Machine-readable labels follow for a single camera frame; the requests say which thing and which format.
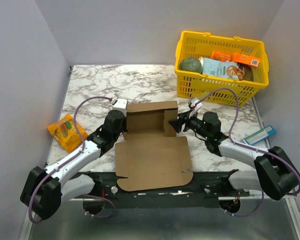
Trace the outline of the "brown cardboard box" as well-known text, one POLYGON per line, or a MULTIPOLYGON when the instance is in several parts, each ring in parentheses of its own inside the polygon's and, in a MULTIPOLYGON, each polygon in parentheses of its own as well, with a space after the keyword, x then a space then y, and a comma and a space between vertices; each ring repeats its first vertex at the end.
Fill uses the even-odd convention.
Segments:
POLYGON ((178 118, 177 101, 128 104, 126 114, 124 141, 114 146, 117 185, 134 192, 189 184, 188 140, 169 124, 178 118))

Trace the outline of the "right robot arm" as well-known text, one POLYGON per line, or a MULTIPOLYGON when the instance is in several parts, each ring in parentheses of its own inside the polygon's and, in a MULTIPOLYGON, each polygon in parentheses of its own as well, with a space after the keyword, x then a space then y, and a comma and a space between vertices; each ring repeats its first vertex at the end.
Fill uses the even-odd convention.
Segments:
POLYGON ((237 190, 256 190, 278 201, 300 184, 300 174, 282 148, 256 148, 231 140, 221 132, 221 121, 215 112, 206 112, 202 119, 190 111, 183 112, 169 124, 177 133, 192 130, 210 153, 235 159, 254 169, 229 173, 220 183, 220 191, 226 196, 237 190))

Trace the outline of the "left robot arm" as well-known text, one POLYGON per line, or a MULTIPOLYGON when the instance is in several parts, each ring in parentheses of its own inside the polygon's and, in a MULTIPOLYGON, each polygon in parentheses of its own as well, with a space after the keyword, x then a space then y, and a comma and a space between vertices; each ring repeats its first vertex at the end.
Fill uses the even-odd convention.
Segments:
POLYGON ((28 217, 33 223, 53 216, 65 200, 86 194, 94 198, 100 194, 101 185, 89 175, 73 176, 111 150, 127 130, 126 123, 126 109, 112 109, 104 123, 80 147, 49 167, 36 166, 29 172, 20 201, 28 207, 28 217))

